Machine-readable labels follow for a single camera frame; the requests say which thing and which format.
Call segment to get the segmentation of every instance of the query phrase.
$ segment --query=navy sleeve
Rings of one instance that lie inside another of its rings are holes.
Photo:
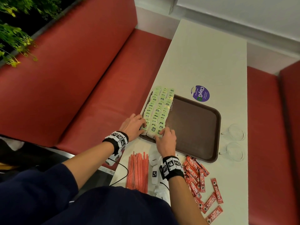
[[[0,184],[1,224],[41,224],[67,208],[78,193],[64,164],[45,172],[27,170]]]

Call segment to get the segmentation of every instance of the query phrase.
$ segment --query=table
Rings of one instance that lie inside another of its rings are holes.
[[[196,85],[204,86],[210,98],[203,104],[220,112],[221,132],[231,124],[238,124],[247,133],[246,53],[246,40],[182,19],[152,88],[159,85],[174,88],[175,94],[195,101],[191,89]],[[220,136],[219,150],[229,142]],[[248,224],[247,137],[238,143],[246,151],[243,161],[234,162],[219,155],[214,163],[203,162],[210,175],[205,178],[206,193],[203,193],[202,200],[206,201],[213,192],[210,178],[217,179],[224,200],[221,205],[224,212],[213,222],[214,225]],[[149,153],[153,150],[156,150],[155,144],[138,138],[127,146],[120,163],[127,166],[133,151]],[[183,154],[178,153],[178,157],[181,162],[185,160]],[[119,165],[111,183],[120,180],[126,173],[125,168]],[[151,176],[150,166],[148,193],[153,195]],[[123,179],[115,186],[125,187],[125,184],[126,179]],[[214,202],[206,215],[216,206],[217,202]]]

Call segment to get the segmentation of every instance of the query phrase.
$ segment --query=black cable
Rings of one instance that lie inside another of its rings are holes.
[[[126,174],[125,177],[121,178],[119,181],[123,180],[124,178],[126,178],[126,177],[128,176],[129,170],[127,169],[127,167],[125,167],[125,169],[127,170],[127,174]]]
[[[160,184],[163,184],[165,187],[167,187],[166,184],[164,184],[164,183],[162,183],[162,182],[160,182]],[[170,191],[168,187],[167,187],[167,189],[168,189],[168,191]]]

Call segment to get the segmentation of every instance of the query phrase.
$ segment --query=clear glass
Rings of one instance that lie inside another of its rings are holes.
[[[245,151],[237,142],[230,142],[227,144],[226,148],[219,152],[219,155],[226,155],[230,159],[240,162],[245,158]]]
[[[225,136],[225,138],[229,140],[236,140],[240,141],[245,139],[245,132],[239,128],[237,124],[232,124],[228,127],[228,129],[225,132],[221,133],[222,135]]]

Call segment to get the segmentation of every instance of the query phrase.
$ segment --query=plastic tray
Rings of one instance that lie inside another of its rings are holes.
[[[221,115],[216,109],[174,96],[166,126],[175,130],[176,151],[208,163],[215,162],[218,158],[220,125]],[[155,143],[148,136],[140,137]]]

